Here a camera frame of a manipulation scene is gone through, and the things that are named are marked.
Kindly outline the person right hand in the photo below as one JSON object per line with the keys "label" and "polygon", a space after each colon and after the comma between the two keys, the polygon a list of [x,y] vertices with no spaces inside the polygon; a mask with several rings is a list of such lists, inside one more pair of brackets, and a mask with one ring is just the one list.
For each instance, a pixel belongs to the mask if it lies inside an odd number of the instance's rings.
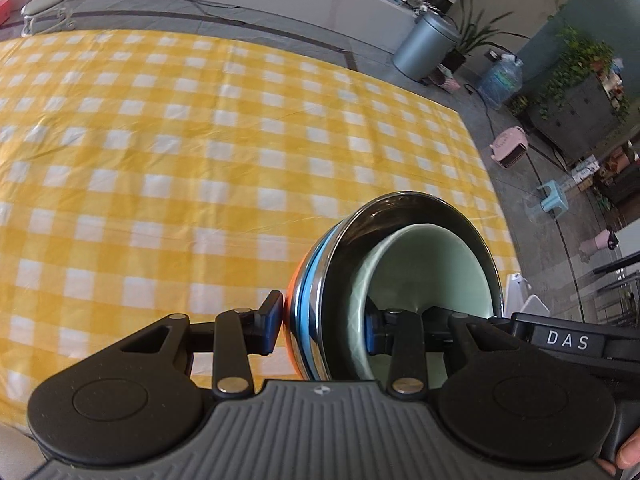
{"label": "person right hand", "polygon": [[622,445],[616,454],[614,463],[597,459],[597,463],[611,476],[617,471],[628,471],[639,465],[640,462],[640,429],[637,429]]}

